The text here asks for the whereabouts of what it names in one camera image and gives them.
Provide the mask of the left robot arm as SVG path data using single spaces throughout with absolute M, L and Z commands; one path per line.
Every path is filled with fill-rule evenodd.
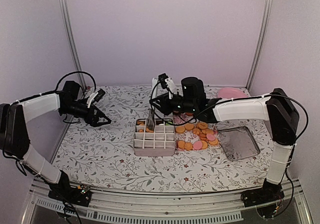
M 108 125 L 111 120 L 95 105 L 106 93 L 99 89 L 79 99 L 80 85 L 66 81 L 62 90 L 36 94 L 14 103 L 0 105 L 0 150 L 2 156 L 16 162 L 21 171 L 30 170 L 55 186 L 63 200 L 74 197 L 66 184 L 68 176 L 49 161 L 63 125 L 60 115 L 79 118 L 91 127 Z

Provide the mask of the metal serving tongs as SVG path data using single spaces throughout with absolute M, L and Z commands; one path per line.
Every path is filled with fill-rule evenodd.
M 159 80 L 157 77 L 154 77 L 151 82 L 151 93 L 150 93 L 150 100 L 154 99 L 157 92 L 157 85 L 159 84 Z M 154 118 L 154 110 L 153 106 L 150 104 L 150 108 L 148 111 L 148 117 L 146 119 L 146 127 L 153 131 L 155 129 L 155 118 Z

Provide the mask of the orange swirl cookie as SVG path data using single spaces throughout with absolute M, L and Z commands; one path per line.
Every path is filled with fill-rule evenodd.
M 138 121 L 137 121 L 137 125 L 145 125 L 145 122 L 144 122 L 144 121 L 141 121 L 141 120 L 138 120 Z

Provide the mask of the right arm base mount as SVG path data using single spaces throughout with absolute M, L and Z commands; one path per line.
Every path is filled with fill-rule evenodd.
M 240 199 L 245 207 L 252 207 L 281 200 L 285 197 L 280 184 L 266 182 L 262 187 L 245 190 L 241 193 Z

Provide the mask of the brown flower cookie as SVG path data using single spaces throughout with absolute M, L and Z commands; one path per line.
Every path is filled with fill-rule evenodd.
M 157 121 L 157 122 L 156 122 L 156 125 L 157 125 L 157 126 L 164 125 L 164 122 L 163 122 L 163 121 Z

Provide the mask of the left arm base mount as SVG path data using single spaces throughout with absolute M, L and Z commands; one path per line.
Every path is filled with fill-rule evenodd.
M 77 187 L 59 187 L 57 184 L 50 184 L 48 197 L 65 203 L 88 207 L 92 198 L 90 190 L 82 190 Z

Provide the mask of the metal tin with white dividers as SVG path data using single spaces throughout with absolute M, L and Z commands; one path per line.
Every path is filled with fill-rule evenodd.
M 137 125 L 137 121 L 144 121 L 145 125 Z M 175 154 L 175 128 L 166 125 L 166 121 L 173 123 L 173 119 L 156 119 L 154 130 L 149 130 L 145 119 L 137 119 L 133 138 L 134 154 L 138 157 L 170 157 Z

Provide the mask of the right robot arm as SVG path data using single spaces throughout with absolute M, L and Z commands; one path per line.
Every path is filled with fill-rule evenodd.
M 273 152 L 266 175 L 266 184 L 259 190 L 262 202 L 269 202 L 278 194 L 278 187 L 290 164 L 297 142 L 299 113 L 281 88 L 260 96 L 208 99 L 203 82 L 196 77 L 181 80 L 182 94 L 178 94 L 172 78 L 165 73 L 152 79 L 149 104 L 165 116 L 172 112 L 192 113 L 207 124 L 230 120 L 263 120 L 270 124 Z

